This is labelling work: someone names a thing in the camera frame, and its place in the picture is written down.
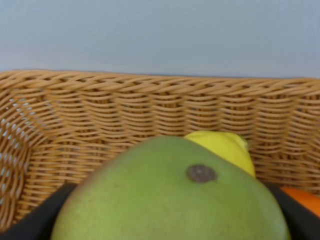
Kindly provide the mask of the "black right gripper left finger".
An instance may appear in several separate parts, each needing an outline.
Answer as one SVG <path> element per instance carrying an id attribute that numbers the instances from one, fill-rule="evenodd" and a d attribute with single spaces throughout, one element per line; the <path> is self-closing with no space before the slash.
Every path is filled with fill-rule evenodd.
<path id="1" fill-rule="evenodd" d="M 65 183 L 23 219 L 0 234 L 2 240 L 48 240 L 55 220 L 76 183 Z"/>

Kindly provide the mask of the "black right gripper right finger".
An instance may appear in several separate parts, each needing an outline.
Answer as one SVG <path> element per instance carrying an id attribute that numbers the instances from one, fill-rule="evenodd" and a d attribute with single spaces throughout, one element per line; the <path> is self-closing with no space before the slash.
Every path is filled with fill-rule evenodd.
<path id="1" fill-rule="evenodd" d="M 265 182 L 285 216 L 293 240 L 319 240 L 320 217 L 285 193 L 278 185 Z"/>

